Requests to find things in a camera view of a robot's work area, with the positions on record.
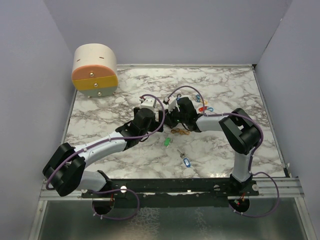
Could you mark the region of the red key tag with key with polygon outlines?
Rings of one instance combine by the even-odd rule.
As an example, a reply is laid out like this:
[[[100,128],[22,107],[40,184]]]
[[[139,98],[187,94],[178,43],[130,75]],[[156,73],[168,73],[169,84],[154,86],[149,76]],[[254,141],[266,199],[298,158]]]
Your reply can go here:
[[[200,107],[198,110],[199,110],[199,112],[204,112],[204,111],[207,110],[207,106],[205,106],[205,107]]]

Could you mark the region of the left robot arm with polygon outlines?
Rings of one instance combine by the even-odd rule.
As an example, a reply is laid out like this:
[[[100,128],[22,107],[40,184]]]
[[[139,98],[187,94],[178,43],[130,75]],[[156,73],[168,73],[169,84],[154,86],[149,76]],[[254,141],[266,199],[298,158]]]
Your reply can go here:
[[[87,171],[86,167],[136,146],[152,133],[162,132],[164,121],[162,110],[155,114],[149,108],[138,107],[133,120],[100,140],[78,146],[61,144],[42,170],[47,179],[46,189],[56,190],[61,197],[75,190],[93,190],[97,196],[106,197],[111,180],[104,172]]]

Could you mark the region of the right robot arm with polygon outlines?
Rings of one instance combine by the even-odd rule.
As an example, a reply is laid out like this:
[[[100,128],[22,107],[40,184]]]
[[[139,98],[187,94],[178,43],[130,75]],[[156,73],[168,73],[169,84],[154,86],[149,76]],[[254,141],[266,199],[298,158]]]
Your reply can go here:
[[[188,97],[181,97],[171,102],[163,115],[164,124],[170,128],[182,124],[190,132],[223,132],[235,151],[229,189],[236,196],[247,191],[247,182],[252,179],[253,156],[264,136],[258,124],[242,108],[231,113],[206,115],[198,113]]]

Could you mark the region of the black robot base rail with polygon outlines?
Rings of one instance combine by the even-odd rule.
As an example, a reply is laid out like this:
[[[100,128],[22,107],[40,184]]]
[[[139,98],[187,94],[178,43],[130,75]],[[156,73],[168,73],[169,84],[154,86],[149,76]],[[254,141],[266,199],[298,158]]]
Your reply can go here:
[[[254,180],[244,184],[230,178],[113,179],[101,193],[84,199],[115,208],[227,207],[228,198],[258,196]]]

